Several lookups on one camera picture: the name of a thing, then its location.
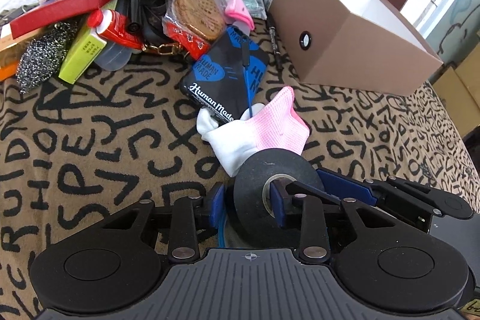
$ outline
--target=brown fabric with black letters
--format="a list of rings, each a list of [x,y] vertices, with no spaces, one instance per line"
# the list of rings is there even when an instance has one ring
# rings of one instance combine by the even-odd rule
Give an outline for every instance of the brown fabric with black letters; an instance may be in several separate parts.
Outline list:
[[[253,36],[271,49],[263,23]],[[311,164],[356,179],[417,180],[480,209],[477,172],[429,83],[406,98],[303,85],[283,53],[285,69],[271,56],[255,100],[295,89]],[[226,180],[196,131],[198,110],[178,90],[186,71],[143,56],[117,72],[92,67],[73,88],[51,79],[21,95],[13,79],[0,84],[0,319],[39,312],[28,270],[51,243],[138,199],[172,204]],[[217,245],[214,234],[201,233],[203,248]]]

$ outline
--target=black tape roll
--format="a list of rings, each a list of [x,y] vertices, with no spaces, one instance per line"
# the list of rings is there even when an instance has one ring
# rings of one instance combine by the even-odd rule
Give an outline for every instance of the black tape roll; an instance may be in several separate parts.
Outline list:
[[[296,248],[300,231],[279,228],[265,207],[263,188],[275,175],[284,176],[323,190],[315,169],[294,152],[270,148],[255,153],[240,167],[226,193],[229,221],[240,237],[256,248]]]

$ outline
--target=black pouch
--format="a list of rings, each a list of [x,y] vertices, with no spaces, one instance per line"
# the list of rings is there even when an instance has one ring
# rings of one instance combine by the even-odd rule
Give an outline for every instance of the black pouch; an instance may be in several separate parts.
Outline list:
[[[249,39],[250,64],[244,68],[242,37],[238,28],[228,26],[179,84],[185,95],[210,108],[222,123],[240,119],[251,105],[269,60]]]

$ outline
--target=blue heart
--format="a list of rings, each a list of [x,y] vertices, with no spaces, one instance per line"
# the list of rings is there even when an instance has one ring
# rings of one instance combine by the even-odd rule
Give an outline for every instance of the blue heart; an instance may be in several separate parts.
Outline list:
[[[195,79],[201,82],[217,82],[225,77],[223,67],[212,61],[209,55],[203,55],[193,66]]]

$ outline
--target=gray ribbed panel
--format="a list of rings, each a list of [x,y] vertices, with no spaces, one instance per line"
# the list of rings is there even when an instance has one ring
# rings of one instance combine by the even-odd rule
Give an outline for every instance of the gray ribbed panel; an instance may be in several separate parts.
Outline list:
[[[290,250],[210,250],[174,266],[147,299],[98,320],[407,320],[360,304],[324,266],[299,263]],[[85,320],[46,310],[40,320]],[[454,310],[416,320],[462,320]]]

